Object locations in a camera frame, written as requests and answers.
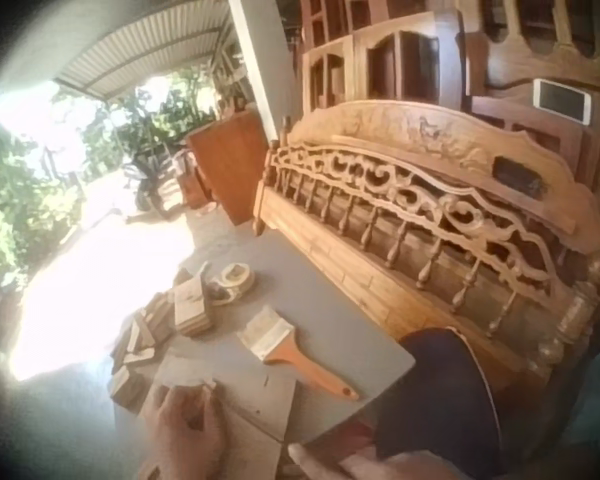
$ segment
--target hand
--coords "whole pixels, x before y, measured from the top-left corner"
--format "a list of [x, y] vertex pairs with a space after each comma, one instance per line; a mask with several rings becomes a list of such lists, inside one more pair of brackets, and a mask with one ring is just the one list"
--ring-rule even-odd
[[402, 453], [384, 462], [354, 454], [340, 466], [346, 473], [336, 472], [320, 463], [307, 449], [289, 445], [289, 456], [310, 480], [461, 480], [462, 475], [444, 461], [427, 452]]
[[[149, 395], [146, 421], [161, 477], [204, 480], [213, 475], [225, 438], [211, 390], [159, 385]], [[192, 428], [196, 419], [200, 429]]]

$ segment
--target wooden cabinet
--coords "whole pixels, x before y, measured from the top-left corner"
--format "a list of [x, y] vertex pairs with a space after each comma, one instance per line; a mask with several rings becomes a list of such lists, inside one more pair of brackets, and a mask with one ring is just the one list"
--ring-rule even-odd
[[258, 112], [247, 109], [196, 130], [187, 137], [187, 145], [231, 222], [249, 220], [267, 154]]

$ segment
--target brush bristles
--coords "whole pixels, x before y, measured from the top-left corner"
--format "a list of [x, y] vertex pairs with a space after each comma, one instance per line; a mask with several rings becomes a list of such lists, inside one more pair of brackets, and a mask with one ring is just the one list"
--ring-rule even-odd
[[238, 337], [256, 357], [264, 361], [294, 329], [293, 325], [266, 305], [245, 329], [238, 333]]

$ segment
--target concrete floor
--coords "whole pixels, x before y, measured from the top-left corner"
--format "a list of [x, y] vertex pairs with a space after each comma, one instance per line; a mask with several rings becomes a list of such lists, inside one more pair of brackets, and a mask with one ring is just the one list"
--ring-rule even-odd
[[218, 208], [130, 225], [109, 215], [63, 248], [26, 292], [13, 375], [0, 377], [0, 478], [132, 478], [119, 430], [133, 417], [107, 393], [113, 341], [181, 265], [252, 238]]

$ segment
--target orange brush handle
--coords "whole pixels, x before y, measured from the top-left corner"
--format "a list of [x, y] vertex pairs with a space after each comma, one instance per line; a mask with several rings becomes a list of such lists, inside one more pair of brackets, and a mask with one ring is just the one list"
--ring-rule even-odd
[[289, 335], [280, 342], [265, 361], [290, 363], [306, 376], [312, 384], [323, 388], [327, 392], [347, 400], [358, 400], [360, 398], [350, 385], [303, 354], [298, 348], [293, 335]]

